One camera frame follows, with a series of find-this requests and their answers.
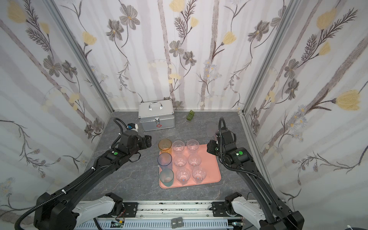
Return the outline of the amber plastic cup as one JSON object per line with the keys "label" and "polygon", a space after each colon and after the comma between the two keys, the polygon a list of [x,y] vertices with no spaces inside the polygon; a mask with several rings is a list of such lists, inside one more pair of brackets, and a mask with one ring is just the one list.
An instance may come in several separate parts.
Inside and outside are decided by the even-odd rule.
{"label": "amber plastic cup", "polygon": [[172,153],[172,141],[169,139],[162,139],[158,143],[158,148],[160,149],[160,153]]}

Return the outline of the blue plastic cup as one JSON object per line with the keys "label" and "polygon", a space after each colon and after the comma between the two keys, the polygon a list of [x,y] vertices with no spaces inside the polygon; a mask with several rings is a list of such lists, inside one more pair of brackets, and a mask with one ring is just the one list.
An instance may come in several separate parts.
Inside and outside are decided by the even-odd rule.
{"label": "blue plastic cup", "polygon": [[173,168],[173,158],[169,153],[161,153],[157,158],[158,165],[161,170],[172,169]]}

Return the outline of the frosted dimpled cup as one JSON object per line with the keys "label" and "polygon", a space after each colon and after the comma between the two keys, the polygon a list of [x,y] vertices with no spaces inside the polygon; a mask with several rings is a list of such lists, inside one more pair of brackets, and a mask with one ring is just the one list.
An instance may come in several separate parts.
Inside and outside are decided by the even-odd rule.
{"label": "frosted dimpled cup", "polygon": [[207,176],[207,171],[203,167],[195,167],[192,170],[192,177],[197,184],[201,184]]}
{"label": "frosted dimpled cup", "polygon": [[208,122],[206,126],[206,133],[207,136],[210,138],[213,138],[216,136],[216,133],[218,132],[218,123],[215,122]]}

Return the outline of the pink plastic tray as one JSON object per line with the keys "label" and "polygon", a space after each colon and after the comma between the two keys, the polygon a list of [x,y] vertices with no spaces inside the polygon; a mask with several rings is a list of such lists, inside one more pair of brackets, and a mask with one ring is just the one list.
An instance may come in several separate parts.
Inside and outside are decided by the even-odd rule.
{"label": "pink plastic tray", "polygon": [[173,176],[159,179],[159,185],[163,189],[195,186],[217,183],[221,180],[221,174],[217,157],[207,153],[206,145],[199,145],[197,154],[193,157],[187,147],[183,150],[183,157],[187,159],[184,166],[172,165]]}

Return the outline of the clear faceted cup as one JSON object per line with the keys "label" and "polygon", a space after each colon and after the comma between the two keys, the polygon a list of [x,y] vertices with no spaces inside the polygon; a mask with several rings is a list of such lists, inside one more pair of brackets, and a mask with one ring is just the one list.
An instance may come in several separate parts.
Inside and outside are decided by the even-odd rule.
{"label": "clear faceted cup", "polygon": [[181,140],[177,140],[172,144],[172,152],[174,155],[181,155],[184,153],[185,150],[185,143]]}
{"label": "clear faceted cup", "polygon": [[179,168],[176,171],[176,179],[181,185],[186,185],[191,177],[191,172],[187,168]]}
{"label": "clear faceted cup", "polygon": [[175,156],[173,163],[176,167],[184,167],[187,164],[187,157],[184,155]]}

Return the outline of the teal plastic cup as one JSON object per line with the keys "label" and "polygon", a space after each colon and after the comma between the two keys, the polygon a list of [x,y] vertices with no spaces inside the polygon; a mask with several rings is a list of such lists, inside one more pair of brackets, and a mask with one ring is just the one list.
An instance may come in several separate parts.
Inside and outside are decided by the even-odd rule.
{"label": "teal plastic cup", "polygon": [[159,174],[160,182],[166,187],[171,187],[174,181],[174,173],[172,169],[164,169]]}

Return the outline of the clear faceted cup front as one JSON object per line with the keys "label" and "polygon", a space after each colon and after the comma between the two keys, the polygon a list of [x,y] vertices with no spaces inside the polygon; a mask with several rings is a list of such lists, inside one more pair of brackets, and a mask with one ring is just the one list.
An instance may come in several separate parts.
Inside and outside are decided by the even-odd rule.
{"label": "clear faceted cup front", "polygon": [[191,172],[187,168],[179,168],[176,171],[176,179],[181,185],[186,185],[191,177]]}

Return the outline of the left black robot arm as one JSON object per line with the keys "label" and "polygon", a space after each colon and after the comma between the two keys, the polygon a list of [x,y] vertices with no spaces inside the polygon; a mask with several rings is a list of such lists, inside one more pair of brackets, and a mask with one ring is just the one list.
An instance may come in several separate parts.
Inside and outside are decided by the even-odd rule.
{"label": "left black robot arm", "polygon": [[41,195],[36,205],[19,217],[14,228],[22,229],[22,221],[33,213],[34,226],[39,230],[74,229],[77,218],[80,217],[74,209],[82,198],[103,179],[129,162],[133,155],[151,146],[150,135],[142,137],[134,130],[121,133],[110,149],[99,156],[88,171],[55,193]]}

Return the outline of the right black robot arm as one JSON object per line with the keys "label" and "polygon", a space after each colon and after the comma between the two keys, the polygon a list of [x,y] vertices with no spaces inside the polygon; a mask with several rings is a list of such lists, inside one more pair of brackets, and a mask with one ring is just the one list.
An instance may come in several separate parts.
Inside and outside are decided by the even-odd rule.
{"label": "right black robot arm", "polygon": [[216,132],[217,140],[207,144],[207,152],[218,157],[223,166],[236,172],[250,188],[258,205],[240,195],[228,202],[231,214],[239,214],[259,230],[301,230],[304,217],[289,208],[260,173],[252,155],[236,146],[236,135],[227,128]]}

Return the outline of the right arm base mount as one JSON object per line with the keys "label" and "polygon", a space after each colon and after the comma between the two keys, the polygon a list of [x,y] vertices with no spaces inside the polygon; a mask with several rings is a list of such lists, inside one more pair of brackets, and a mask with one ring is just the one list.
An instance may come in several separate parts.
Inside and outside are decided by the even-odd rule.
{"label": "right arm base mount", "polygon": [[234,214],[231,203],[229,201],[215,201],[211,203],[213,217],[230,217]]}

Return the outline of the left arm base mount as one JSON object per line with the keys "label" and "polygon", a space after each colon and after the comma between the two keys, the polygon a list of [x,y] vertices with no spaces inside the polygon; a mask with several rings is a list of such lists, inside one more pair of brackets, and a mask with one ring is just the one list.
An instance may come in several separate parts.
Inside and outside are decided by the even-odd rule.
{"label": "left arm base mount", "polygon": [[106,216],[114,218],[135,218],[137,210],[138,202],[118,202]]}

